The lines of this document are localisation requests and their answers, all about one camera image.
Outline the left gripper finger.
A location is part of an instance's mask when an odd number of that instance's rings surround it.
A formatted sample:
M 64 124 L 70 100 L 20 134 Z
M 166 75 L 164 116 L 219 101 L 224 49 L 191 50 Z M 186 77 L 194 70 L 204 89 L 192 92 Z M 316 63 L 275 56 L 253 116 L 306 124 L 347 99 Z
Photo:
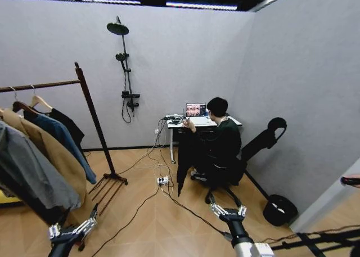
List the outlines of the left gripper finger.
M 80 226 L 73 230 L 74 235 L 87 235 L 97 224 L 96 218 L 98 214 L 98 203 L 95 204 L 91 214 Z
M 57 220 L 56 223 L 54 223 L 53 225 L 51 225 L 48 229 L 48 236 L 49 239 L 52 240 L 56 237 L 58 237 L 61 234 L 61 229 L 62 226 L 64 225 L 64 223 L 67 220 L 67 217 L 70 213 L 70 208 L 68 208 L 63 214 L 62 216 L 59 217 L 59 219 Z

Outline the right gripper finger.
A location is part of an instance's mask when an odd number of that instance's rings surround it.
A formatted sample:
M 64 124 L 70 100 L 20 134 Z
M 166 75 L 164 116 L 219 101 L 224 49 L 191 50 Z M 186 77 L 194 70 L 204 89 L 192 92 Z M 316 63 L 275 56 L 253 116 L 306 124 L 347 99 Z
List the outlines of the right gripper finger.
M 239 199 L 237 196 L 234 197 L 234 202 L 235 202 L 235 204 L 236 204 L 237 207 L 238 207 L 238 212 L 237 212 L 237 214 L 238 214 L 239 216 L 241 216 L 241 217 L 245 217 L 246 211 L 247 211 L 247 207 L 240 201 L 240 199 Z
M 216 203 L 213 195 L 210 195 L 209 201 L 210 201 L 210 208 L 217 217 L 226 215 L 226 211 Z

